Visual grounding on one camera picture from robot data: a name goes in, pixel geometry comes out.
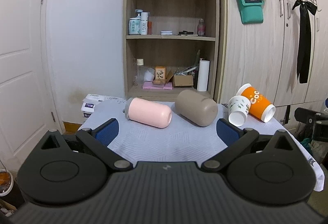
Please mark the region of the pink plastic cup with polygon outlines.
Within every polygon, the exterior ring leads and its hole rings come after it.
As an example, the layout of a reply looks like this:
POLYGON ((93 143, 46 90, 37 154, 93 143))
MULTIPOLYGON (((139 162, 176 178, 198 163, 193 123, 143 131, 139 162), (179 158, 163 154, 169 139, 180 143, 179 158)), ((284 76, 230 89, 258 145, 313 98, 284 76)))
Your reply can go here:
POLYGON ((124 108, 126 118, 156 128, 166 128, 172 120, 169 106, 153 101, 131 97, 124 108))

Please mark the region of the wooden shelf unit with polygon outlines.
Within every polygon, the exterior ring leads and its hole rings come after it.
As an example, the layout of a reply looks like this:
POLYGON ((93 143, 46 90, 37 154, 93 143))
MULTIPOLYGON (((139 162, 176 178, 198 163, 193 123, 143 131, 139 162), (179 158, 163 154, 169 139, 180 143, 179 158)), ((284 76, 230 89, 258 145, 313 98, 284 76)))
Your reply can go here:
POLYGON ((144 59, 145 67, 164 66, 174 72, 190 67, 196 57, 210 61, 207 91, 213 97, 219 55, 219 0, 123 0, 124 94, 148 100, 173 101, 185 87, 172 90, 144 90, 134 86, 134 59, 144 59), (151 34, 129 35, 128 22, 137 10, 150 14, 151 34), (205 36, 197 35, 200 19, 205 36))

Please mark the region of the pink glass bottle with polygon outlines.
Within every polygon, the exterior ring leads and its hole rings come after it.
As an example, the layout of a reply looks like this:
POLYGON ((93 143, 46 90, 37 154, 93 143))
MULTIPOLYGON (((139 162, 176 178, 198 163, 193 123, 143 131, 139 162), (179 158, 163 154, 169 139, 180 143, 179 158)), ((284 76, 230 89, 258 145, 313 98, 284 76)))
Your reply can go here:
POLYGON ((205 21, 204 19, 200 19, 197 26, 197 35, 205 36, 205 21))

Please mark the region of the wooden wardrobe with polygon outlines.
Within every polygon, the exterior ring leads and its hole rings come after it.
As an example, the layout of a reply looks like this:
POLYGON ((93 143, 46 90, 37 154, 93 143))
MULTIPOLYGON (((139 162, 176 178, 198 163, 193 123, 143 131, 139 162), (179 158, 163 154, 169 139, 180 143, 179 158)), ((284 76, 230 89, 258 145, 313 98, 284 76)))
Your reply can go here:
POLYGON ((264 0, 263 23, 243 24, 237 0, 220 0, 219 59, 214 98, 227 103, 251 84, 276 107, 274 117, 295 131, 298 107, 319 111, 327 98, 327 0, 310 1, 318 9, 311 21, 311 60, 306 84, 297 79, 300 29, 296 0, 264 0))

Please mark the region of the small cardboard box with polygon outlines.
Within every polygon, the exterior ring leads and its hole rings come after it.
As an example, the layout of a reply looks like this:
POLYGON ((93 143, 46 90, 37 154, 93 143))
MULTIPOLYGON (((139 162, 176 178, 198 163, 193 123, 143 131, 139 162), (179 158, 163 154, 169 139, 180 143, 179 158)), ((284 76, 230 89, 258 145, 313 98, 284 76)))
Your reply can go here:
POLYGON ((192 75, 174 75, 173 86, 175 88, 191 87, 194 85, 194 77, 192 75))

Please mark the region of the teal fabric pouch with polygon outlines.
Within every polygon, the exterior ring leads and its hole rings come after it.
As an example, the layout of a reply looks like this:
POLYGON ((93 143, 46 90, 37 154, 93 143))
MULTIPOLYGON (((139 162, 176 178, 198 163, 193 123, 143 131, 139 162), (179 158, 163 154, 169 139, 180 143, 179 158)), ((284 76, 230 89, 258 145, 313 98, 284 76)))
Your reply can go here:
POLYGON ((264 0, 237 0, 237 5, 244 25, 263 23, 264 0))

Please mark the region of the tissue pack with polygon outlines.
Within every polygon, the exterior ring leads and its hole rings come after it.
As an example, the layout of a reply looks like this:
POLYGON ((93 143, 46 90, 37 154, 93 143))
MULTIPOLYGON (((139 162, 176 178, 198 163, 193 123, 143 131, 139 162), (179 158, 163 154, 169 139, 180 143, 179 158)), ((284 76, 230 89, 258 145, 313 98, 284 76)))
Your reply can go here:
POLYGON ((106 99, 103 95, 96 95, 96 94, 88 94, 82 102, 81 111, 84 118, 89 118, 94 110, 96 105, 100 104, 106 99))

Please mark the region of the orange floral box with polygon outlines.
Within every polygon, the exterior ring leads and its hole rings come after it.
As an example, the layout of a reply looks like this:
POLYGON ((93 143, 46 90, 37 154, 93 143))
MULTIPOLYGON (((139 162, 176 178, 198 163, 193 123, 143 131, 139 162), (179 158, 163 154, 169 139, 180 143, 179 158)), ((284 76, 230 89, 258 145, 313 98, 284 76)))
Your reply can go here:
POLYGON ((166 68, 164 66, 155 67, 155 78, 153 84, 164 85, 166 83, 166 68))

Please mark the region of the clear bottle beige cap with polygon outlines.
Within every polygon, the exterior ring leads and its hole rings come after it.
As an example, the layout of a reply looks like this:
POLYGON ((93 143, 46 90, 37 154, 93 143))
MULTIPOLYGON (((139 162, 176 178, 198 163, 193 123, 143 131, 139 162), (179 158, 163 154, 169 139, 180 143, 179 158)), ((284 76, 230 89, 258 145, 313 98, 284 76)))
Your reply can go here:
POLYGON ((138 58, 134 59, 133 61, 133 68, 134 68, 134 78, 133 78, 133 85, 138 86, 144 83, 144 59, 138 58))

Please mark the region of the white paper towel roll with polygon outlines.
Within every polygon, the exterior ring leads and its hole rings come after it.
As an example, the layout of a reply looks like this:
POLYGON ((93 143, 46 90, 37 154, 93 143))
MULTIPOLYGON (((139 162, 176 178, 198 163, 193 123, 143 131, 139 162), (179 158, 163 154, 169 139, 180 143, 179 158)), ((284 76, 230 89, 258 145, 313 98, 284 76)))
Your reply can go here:
POLYGON ((199 69, 198 69, 197 91, 199 92, 207 91, 209 70, 210 70, 210 61, 200 60, 199 69))

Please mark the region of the white floral paper cup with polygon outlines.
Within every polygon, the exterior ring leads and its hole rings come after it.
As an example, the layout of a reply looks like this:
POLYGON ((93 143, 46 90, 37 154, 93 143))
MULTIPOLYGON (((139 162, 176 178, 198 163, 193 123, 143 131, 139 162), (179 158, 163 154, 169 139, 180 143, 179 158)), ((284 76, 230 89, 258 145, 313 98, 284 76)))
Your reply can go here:
POLYGON ((234 126, 242 126, 248 117, 251 102, 247 97, 236 95, 228 103, 229 122, 234 126))

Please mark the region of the taupe plastic cup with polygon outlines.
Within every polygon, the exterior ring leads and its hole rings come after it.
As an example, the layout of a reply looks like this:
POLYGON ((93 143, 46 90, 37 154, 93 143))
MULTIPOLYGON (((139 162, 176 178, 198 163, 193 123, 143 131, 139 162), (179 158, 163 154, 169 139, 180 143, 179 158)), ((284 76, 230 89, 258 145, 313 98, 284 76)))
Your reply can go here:
POLYGON ((192 90, 180 92, 175 101, 175 110, 201 127, 212 124, 218 114, 218 106, 213 99, 192 90))

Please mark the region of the pink flat box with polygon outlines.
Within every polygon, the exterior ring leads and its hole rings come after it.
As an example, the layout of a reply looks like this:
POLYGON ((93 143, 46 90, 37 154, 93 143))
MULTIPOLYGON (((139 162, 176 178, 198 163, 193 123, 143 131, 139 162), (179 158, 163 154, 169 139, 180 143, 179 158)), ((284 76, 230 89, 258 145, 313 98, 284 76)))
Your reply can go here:
POLYGON ((154 84, 153 82, 147 81, 144 82, 142 88, 144 90, 172 90, 173 86, 171 82, 168 82, 164 85, 154 84))

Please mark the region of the white patterned tablecloth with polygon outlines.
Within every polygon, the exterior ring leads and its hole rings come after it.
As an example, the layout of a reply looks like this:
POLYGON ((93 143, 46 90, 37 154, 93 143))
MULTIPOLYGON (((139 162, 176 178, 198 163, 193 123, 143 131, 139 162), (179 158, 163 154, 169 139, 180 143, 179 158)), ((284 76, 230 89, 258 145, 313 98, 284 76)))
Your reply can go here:
POLYGON ((82 127, 94 129, 115 118, 118 135, 108 148, 133 164, 194 161, 200 165, 227 147, 217 135, 216 122, 199 127, 173 113, 169 126, 160 129, 128 120, 124 114, 125 104, 124 99, 110 97, 95 106, 82 127))

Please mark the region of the orange paper cup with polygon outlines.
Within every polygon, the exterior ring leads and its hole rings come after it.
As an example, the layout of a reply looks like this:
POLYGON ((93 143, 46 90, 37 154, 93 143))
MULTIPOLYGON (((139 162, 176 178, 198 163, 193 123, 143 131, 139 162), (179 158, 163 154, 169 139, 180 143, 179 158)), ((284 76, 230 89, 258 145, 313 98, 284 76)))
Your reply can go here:
POLYGON ((264 123, 269 122, 276 111, 275 106, 256 88, 247 83, 242 85, 236 95, 241 95, 250 100, 249 113, 264 123))

